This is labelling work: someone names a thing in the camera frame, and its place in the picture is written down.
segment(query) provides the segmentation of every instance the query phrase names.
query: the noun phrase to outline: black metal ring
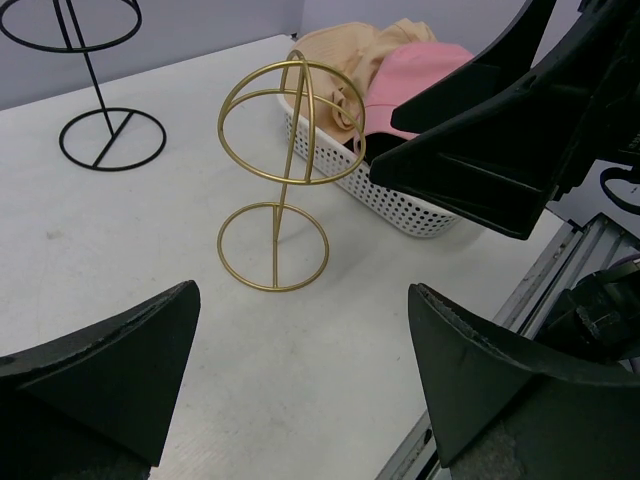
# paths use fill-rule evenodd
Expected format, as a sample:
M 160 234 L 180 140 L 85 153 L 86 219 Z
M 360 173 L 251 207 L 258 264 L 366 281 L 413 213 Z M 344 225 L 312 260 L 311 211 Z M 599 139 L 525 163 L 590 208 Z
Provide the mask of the black metal ring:
M 635 253 L 633 255 L 629 255 L 628 257 L 624 257 L 621 258 L 620 260 L 618 260 L 617 262 L 615 262 L 613 265 L 611 265 L 608 270 L 612 270 L 614 268 L 618 268 L 621 265 L 624 265 L 625 263 L 628 262 L 633 262 L 635 260 L 640 260 L 640 253 Z
M 67 157 L 69 160 L 71 160 L 76 165 L 79 165 L 79 166 L 81 166 L 83 168 L 88 168 L 89 170 L 98 171 L 98 172 L 124 172 L 126 170 L 133 170 L 134 168 L 138 168 L 138 167 L 141 167 L 143 165 L 146 165 L 147 163 L 149 163 L 152 160 L 154 160 L 158 155 L 160 155 L 162 150 L 164 150 L 164 147 L 167 144 L 167 132 L 164 129 L 164 127 L 162 126 L 162 124 L 156 118 L 152 117 L 148 113 L 141 112 L 140 110 L 134 110 L 132 108 L 109 107 L 109 108 L 106 109 L 106 111 L 107 112 L 126 112 L 126 113 L 129 113 L 129 115 L 125 118 L 125 120 L 122 122 L 122 124 L 120 124 L 120 126 L 116 130 L 115 134 L 112 135 L 111 139 L 109 140 L 107 145 L 105 145 L 104 149 L 102 150 L 102 152 L 100 153 L 98 158 L 94 161 L 94 163 L 90 165 L 88 163 L 81 162 L 80 160 L 78 160 L 78 159 L 74 158 L 73 156 L 71 156 L 71 154 L 67 151 L 67 149 L 64 146 L 64 139 L 65 139 L 65 136 L 67 135 L 67 132 L 69 131 L 69 129 L 72 126 L 74 126 L 80 120 L 83 120 L 83 119 L 85 119 L 87 117 L 90 117 L 92 115 L 104 114 L 105 110 L 102 110 L 102 109 L 91 110 L 89 112 L 83 113 L 82 115 L 78 115 L 77 117 L 73 118 L 69 123 L 67 123 L 64 126 L 64 128 L 60 132 L 60 137 L 58 139 L 58 143 L 60 144 L 60 150 L 62 150 L 62 153 L 64 153 L 65 157 Z M 162 133 L 162 142 L 160 143 L 160 146 L 158 147 L 158 149 L 151 156 L 145 158 L 144 160 L 142 160 L 140 162 L 133 163 L 131 165 L 123 165 L 123 166 L 119 166 L 119 167 L 101 167 L 100 166 L 100 162 L 102 161 L 102 158 L 104 158 L 104 155 L 111 148 L 111 145 L 115 142 L 115 140 L 117 139 L 118 135 L 120 134 L 120 132 L 122 131 L 122 129 L 124 128 L 124 126 L 126 125 L 128 120 L 133 115 L 140 115 L 142 117 L 148 118 L 149 120 L 151 120 L 153 123 L 155 123 L 158 126 L 158 128 L 160 129 L 160 132 Z
M 133 11 L 136 12 L 136 16 L 138 17 L 136 24 L 133 26 L 133 28 L 122 37 L 119 37 L 107 43 L 101 43 L 99 45 L 89 45 L 85 47 L 69 48 L 69 47 L 49 47 L 47 45 L 39 45 L 37 43 L 29 42 L 27 40 L 23 40 L 15 36 L 13 33 L 7 30 L 7 28 L 4 26 L 4 14 L 12 5 L 18 3 L 19 1 L 20 0 L 7 0 L 5 3 L 0 5 L 0 32 L 4 33 L 8 38 L 10 38 L 16 43 L 19 43 L 20 45 L 24 45 L 25 47 L 33 48 L 35 50 L 41 50 L 43 52 L 89 53 L 89 52 L 96 52 L 98 50 L 104 50 L 106 48 L 114 47 L 116 45 L 120 45 L 123 42 L 126 42 L 131 37 L 133 37 L 136 33 L 138 33 L 138 30 L 140 30 L 140 27 L 142 26 L 142 11 L 140 10 L 138 1 L 137 0 L 120 0 L 122 3 L 125 3 L 128 6 L 130 6 L 133 9 Z
M 626 202 L 613 193 L 607 185 L 609 180 L 624 180 L 632 185 L 640 185 L 640 174 L 634 170 L 624 170 L 617 167 L 607 168 L 600 174 L 600 186 L 609 200 L 625 212 L 640 215 L 640 206 Z

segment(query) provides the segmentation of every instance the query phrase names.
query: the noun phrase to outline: gray wall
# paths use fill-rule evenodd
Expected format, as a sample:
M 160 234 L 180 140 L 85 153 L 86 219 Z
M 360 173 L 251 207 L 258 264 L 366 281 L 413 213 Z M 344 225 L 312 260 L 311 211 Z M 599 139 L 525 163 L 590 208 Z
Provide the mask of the gray wall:
M 139 0 L 142 29 L 128 42 L 92 54 L 100 81 L 297 31 L 303 0 Z M 135 15 L 118 0 L 76 0 L 87 43 L 126 32 Z M 16 35 L 63 46 L 50 0 L 21 0 L 5 25 Z M 0 34 L 0 110 L 90 84 L 81 55 L 27 49 Z
M 426 22 L 441 42 L 458 43 L 473 53 L 509 25 L 525 0 L 305 0 L 301 32 L 345 22 L 378 27 L 407 17 Z M 558 0 L 541 50 L 548 50 L 578 17 L 580 0 Z

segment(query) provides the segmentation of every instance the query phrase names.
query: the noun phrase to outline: gold hat stand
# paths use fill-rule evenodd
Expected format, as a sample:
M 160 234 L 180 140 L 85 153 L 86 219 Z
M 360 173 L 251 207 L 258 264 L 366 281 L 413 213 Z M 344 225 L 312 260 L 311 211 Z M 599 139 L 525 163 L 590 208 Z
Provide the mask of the gold hat stand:
M 286 80 L 287 80 L 287 75 L 289 73 L 289 68 L 290 67 L 297 67 L 300 69 L 300 74 L 298 77 L 298 84 L 297 84 L 297 88 L 295 90 L 292 89 L 287 89 L 286 88 Z M 331 101 L 320 97 L 318 95 L 314 95 L 313 93 L 313 82 L 311 80 L 311 69 L 319 69 L 319 70 L 323 70 L 331 75 L 334 75 L 336 77 L 338 77 L 341 81 L 343 81 L 346 86 L 350 89 L 353 90 L 353 92 L 355 92 L 355 95 L 357 97 L 358 100 L 358 104 L 359 104 L 359 108 L 360 108 L 360 116 L 359 119 L 356 120 L 353 115 L 349 112 L 347 112 L 345 109 L 343 109 L 342 107 L 332 103 Z M 247 93 L 245 95 L 242 95 L 239 98 L 236 98 L 238 96 L 238 94 L 240 93 L 240 91 L 245 88 L 248 84 L 250 84 L 252 81 L 254 81 L 255 79 L 257 79 L 258 77 L 261 77 L 262 75 L 265 75 L 269 72 L 275 71 L 275 70 L 282 70 L 282 77 L 281 77 L 281 81 L 280 81 L 280 88 L 272 88 L 272 89 L 265 89 L 265 90 L 258 90 L 255 92 L 251 92 L 251 93 Z M 227 140 L 225 138 L 224 135 L 224 122 L 227 118 L 227 116 L 229 115 L 229 113 L 238 105 L 240 105 L 242 102 L 255 98 L 255 97 L 260 97 L 263 95 L 295 95 L 295 104 L 294 104 L 294 109 L 293 109 L 293 118 L 292 118 L 292 125 L 291 125 L 291 135 L 289 137 L 289 148 L 287 150 L 287 161 L 284 167 L 284 174 L 282 177 L 278 177 L 277 175 L 272 175 L 270 173 L 267 173 L 265 171 L 259 170 L 257 168 L 255 168 L 254 166 L 250 165 L 249 163 L 247 163 L 245 160 L 243 160 L 242 158 L 240 158 L 229 146 L 229 144 L 227 143 Z M 306 170 L 305 170 L 305 175 L 304 178 L 290 178 L 290 172 L 291 172 L 291 161 L 293 159 L 293 155 L 294 155 L 294 146 L 295 146 L 295 140 L 296 140 L 296 132 L 298 129 L 298 120 L 300 117 L 300 106 L 302 105 L 302 97 L 306 97 L 307 99 L 307 106 L 308 106 L 308 112 L 309 112 L 309 154 L 307 156 L 307 165 L 306 165 Z M 338 174 L 332 175 L 330 177 L 322 177 L 322 178 L 311 178 L 311 173 L 313 171 L 313 160 L 314 160 L 314 153 L 315 153 L 315 143 L 316 143 L 316 129 L 315 129 L 315 108 L 314 108 L 314 100 L 322 102 L 326 105 L 329 105 L 332 108 L 335 108 L 336 110 L 338 110 L 342 115 L 344 115 L 354 126 L 356 131 L 358 132 L 359 136 L 360 136 L 360 155 L 358 156 L 358 158 L 356 159 L 355 163 L 353 165 L 351 165 L 348 169 L 344 170 L 343 172 L 340 172 Z M 362 97 L 360 96 L 360 94 L 358 93 L 357 88 L 355 87 L 355 85 L 353 84 L 353 82 L 351 82 L 351 80 L 345 76 L 343 73 L 331 68 L 328 65 L 319 63 L 319 62 L 313 62 L 313 61 L 309 61 L 306 60 L 304 58 L 304 56 L 302 55 L 302 53 L 300 53 L 297 50 L 293 50 L 289 56 L 287 57 L 287 60 L 284 62 L 278 62 L 278 63 L 274 63 L 272 65 L 268 65 L 266 67 L 262 67 L 258 70 L 256 70 L 255 72 L 247 75 L 245 78 L 243 78 L 229 93 L 229 95 L 227 96 L 227 98 L 225 99 L 224 103 L 222 104 L 222 108 L 220 109 L 220 116 L 218 117 L 218 137 L 220 139 L 220 143 L 222 144 L 222 147 L 224 148 L 224 150 L 227 152 L 227 154 L 241 167 L 243 167 L 244 169 L 248 170 L 249 172 L 253 173 L 254 175 L 258 175 L 262 178 L 266 178 L 268 180 L 274 181 L 274 182 L 278 182 L 282 184 L 282 190 L 280 192 L 280 201 L 279 202 L 260 202 L 260 203 L 254 203 L 252 205 L 247 205 L 246 207 L 241 208 L 240 210 L 236 211 L 235 213 L 233 213 L 229 218 L 227 218 L 224 223 L 222 224 L 222 226 L 220 227 L 220 231 L 218 232 L 218 255 L 220 256 L 220 260 L 222 261 L 222 265 L 224 266 L 224 268 L 231 274 L 233 275 L 234 278 L 236 278 L 238 281 L 244 283 L 245 285 L 248 285 L 252 288 L 255 288 L 257 290 L 262 290 L 265 292 L 291 292 L 293 290 L 297 290 L 299 288 L 305 287 L 307 285 L 309 285 L 311 282 L 313 282 L 315 279 L 317 279 L 322 272 L 324 271 L 324 269 L 327 266 L 327 262 L 329 261 L 329 239 L 327 238 L 327 234 L 325 233 L 324 229 L 322 228 L 322 226 L 318 223 L 318 221 L 313 218 L 311 215 L 309 215 L 307 212 L 305 212 L 304 210 L 298 208 L 298 207 L 294 207 L 293 205 L 288 205 L 285 203 L 285 199 L 287 196 L 287 187 L 289 185 L 300 185 L 300 186 L 309 186 L 309 185 L 321 185 L 321 184 L 325 184 L 325 183 L 331 183 L 331 182 L 335 182 L 336 180 L 339 180 L 347 175 L 349 175 L 350 173 L 354 172 L 358 166 L 360 165 L 360 163 L 362 163 L 362 160 L 364 159 L 364 155 L 365 155 L 365 151 L 366 151 L 366 145 L 365 145 L 365 138 L 364 138 L 364 102 L 362 100 Z M 272 243 L 273 243 L 273 281 L 271 285 L 260 285 L 258 283 L 252 282 L 251 280 L 248 280 L 247 278 L 244 278 L 242 275 L 240 275 L 238 272 L 236 272 L 231 265 L 229 265 L 229 262 L 227 261 L 225 255 L 224 255 L 224 251 L 222 248 L 222 240 L 224 237 L 224 233 L 227 230 L 227 227 L 229 226 L 229 224 L 238 216 L 242 215 L 245 212 L 248 212 L 250 210 L 255 210 L 258 208 L 271 208 L 273 210 L 273 236 L 272 236 Z M 282 214 L 284 213 L 285 210 L 289 210 L 291 212 L 295 212 L 298 213 L 299 215 L 302 215 L 303 217 L 305 217 L 307 220 L 309 220 L 320 232 L 320 235 L 322 236 L 322 240 L 324 242 L 324 259 L 322 261 L 322 264 L 320 265 L 320 268 L 318 268 L 318 270 L 311 275 L 309 278 L 307 278 L 306 280 L 300 282 L 300 283 L 296 283 L 294 285 L 287 285 L 287 286 L 281 286 L 279 284 L 279 280 L 278 280 L 278 240 L 280 237 L 280 226 L 282 224 Z

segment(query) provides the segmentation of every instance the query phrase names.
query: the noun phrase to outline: black hat stand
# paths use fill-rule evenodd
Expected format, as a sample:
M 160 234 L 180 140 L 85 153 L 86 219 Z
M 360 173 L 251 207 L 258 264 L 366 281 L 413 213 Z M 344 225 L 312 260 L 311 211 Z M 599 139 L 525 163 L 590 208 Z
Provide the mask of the black hat stand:
M 140 6 L 138 5 L 138 0 L 118 0 L 128 5 L 129 7 L 131 7 L 131 9 L 135 12 L 137 16 L 134 27 L 128 33 L 110 42 L 101 43 L 97 45 L 89 45 L 89 46 L 87 46 L 84 41 L 84 36 L 82 35 L 82 31 L 80 29 L 80 23 L 78 22 L 78 17 L 73 7 L 73 1 L 64 0 L 67 5 L 69 16 L 71 17 L 71 21 L 73 24 L 73 29 L 75 30 L 76 37 L 80 46 L 73 46 L 73 44 L 71 43 L 71 38 L 69 36 L 69 32 L 67 31 L 67 26 L 65 24 L 65 19 L 62 12 L 62 7 L 60 5 L 60 0 L 52 0 L 56 18 L 58 19 L 58 25 L 60 26 L 60 33 L 62 34 L 62 38 L 64 39 L 64 43 L 65 43 L 64 47 L 51 47 L 47 45 L 39 45 L 36 43 L 32 43 L 17 37 L 13 33 L 11 33 L 9 30 L 7 30 L 7 28 L 4 25 L 4 15 L 11 6 L 15 5 L 20 1 L 21 0 L 7 0 L 4 4 L 0 5 L 0 31 L 4 33 L 8 38 L 13 40 L 14 42 L 19 43 L 20 45 L 24 45 L 25 47 L 33 48 L 35 50 L 41 50 L 44 52 L 53 52 L 53 53 L 81 53 L 84 57 L 85 63 L 87 64 L 87 69 L 89 70 L 89 75 L 91 76 L 91 82 L 93 84 L 93 88 L 95 89 L 96 95 L 98 96 L 98 101 L 100 102 L 99 109 L 91 110 L 89 112 L 78 115 L 77 117 L 73 118 L 71 121 L 69 121 L 69 123 L 67 123 L 64 126 L 64 128 L 60 132 L 60 138 L 59 138 L 60 149 L 62 150 L 62 153 L 64 153 L 64 155 L 76 165 L 79 165 L 84 168 L 88 168 L 90 170 L 100 171 L 100 172 L 120 172 L 124 170 L 131 170 L 149 163 L 150 161 L 155 159 L 158 155 L 160 155 L 160 153 L 162 152 L 162 150 L 164 149 L 167 143 L 167 132 L 165 131 L 162 124 L 156 118 L 152 117 L 148 113 L 141 112 L 140 110 L 134 110 L 132 108 L 122 108 L 122 107 L 107 107 L 104 103 L 102 92 L 100 91 L 100 86 L 98 85 L 98 80 L 96 79 L 96 74 L 95 74 L 95 71 L 93 70 L 93 65 L 91 64 L 91 59 L 89 57 L 89 53 L 91 52 L 97 52 L 98 50 L 104 50 L 104 49 L 111 48 L 126 42 L 131 37 L 133 37 L 138 32 L 138 30 L 140 30 L 140 26 L 142 25 L 142 11 L 140 10 Z M 125 116 L 120 126 L 114 129 L 113 124 L 111 122 L 111 118 L 109 118 L 109 112 L 124 112 L 127 115 Z M 93 115 L 100 115 L 100 114 L 104 115 L 104 119 L 107 123 L 107 127 L 109 129 L 109 133 L 111 134 L 111 138 L 109 139 L 109 141 L 106 143 L 102 151 L 98 154 L 98 156 L 92 163 L 82 162 L 77 158 L 74 158 L 65 147 L 65 138 L 66 138 L 67 132 L 73 125 L 75 125 L 79 121 L 87 117 L 91 117 Z M 162 133 L 162 141 L 160 143 L 160 146 L 153 154 L 136 163 L 117 166 L 117 167 L 100 166 L 100 163 L 104 159 L 105 155 L 107 154 L 109 149 L 113 146 L 115 141 L 118 139 L 118 136 L 122 133 L 124 128 L 127 126 L 127 123 L 129 123 L 129 120 L 131 120 L 131 118 L 134 115 L 140 115 L 142 117 L 145 117 L 151 120 L 153 123 L 155 123 L 158 126 L 158 128 L 160 129 L 160 132 Z

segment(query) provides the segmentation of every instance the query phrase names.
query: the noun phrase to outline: black mechanical part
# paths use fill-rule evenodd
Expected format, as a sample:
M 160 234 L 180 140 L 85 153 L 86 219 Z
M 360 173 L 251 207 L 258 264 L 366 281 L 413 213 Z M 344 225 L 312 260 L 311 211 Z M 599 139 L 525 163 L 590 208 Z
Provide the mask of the black mechanical part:
M 588 275 L 638 260 L 638 251 L 638 239 L 602 214 L 592 219 L 584 228 L 565 224 L 492 322 L 524 338 L 534 339 L 545 319 L 553 318 L 550 312 L 562 291 L 574 289 Z M 640 373 L 638 359 L 620 363 L 628 371 Z M 443 469 L 438 463 L 435 439 L 428 440 L 431 428 L 429 412 L 425 410 L 376 480 L 451 480 L 450 470 Z M 505 440 L 504 436 L 498 435 L 497 438 Z M 464 478 L 461 475 L 458 471 L 457 478 Z M 468 476 L 478 480 L 474 474 Z M 497 471 L 490 478 L 505 479 Z
M 640 267 L 628 261 L 564 290 L 536 341 L 598 363 L 640 355 Z
M 199 312 L 198 287 L 185 282 L 0 357 L 0 478 L 146 479 L 160 462 Z
M 392 125 L 420 135 L 374 159 L 371 181 L 526 239 L 596 158 L 640 165 L 640 4 L 583 2 L 530 68 L 554 3 L 528 1 L 484 52 L 398 107 Z
M 640 377 L 526 339 L 424 285 L 409 290 L 409 323 L 454 480 L 640 478 Z

